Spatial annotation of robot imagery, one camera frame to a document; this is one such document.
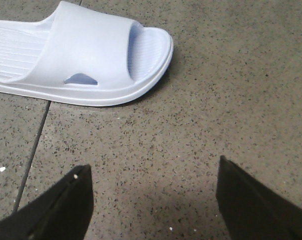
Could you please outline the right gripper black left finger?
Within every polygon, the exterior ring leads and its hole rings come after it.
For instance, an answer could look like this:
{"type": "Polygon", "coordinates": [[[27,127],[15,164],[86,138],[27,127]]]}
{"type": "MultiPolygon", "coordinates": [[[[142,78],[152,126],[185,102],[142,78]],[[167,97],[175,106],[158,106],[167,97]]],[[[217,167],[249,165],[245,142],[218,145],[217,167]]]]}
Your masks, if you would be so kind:
{"type": "Polygon", "coordinates": [[[94,208],[90,165],[79,165],[0,221],[0,240],[82,240],[94,208]]]}

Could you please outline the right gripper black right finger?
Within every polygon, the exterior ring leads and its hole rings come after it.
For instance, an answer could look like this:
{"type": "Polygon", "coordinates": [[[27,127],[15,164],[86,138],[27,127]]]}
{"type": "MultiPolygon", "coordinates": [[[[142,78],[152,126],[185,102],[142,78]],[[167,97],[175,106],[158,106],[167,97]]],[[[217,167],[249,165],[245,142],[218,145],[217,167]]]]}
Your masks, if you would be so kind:
{"type": "Polygon", "coordinates": [[[216,198],[233,240],[302,240],[302,209],[223,155],[219,161],[216,198]]]}

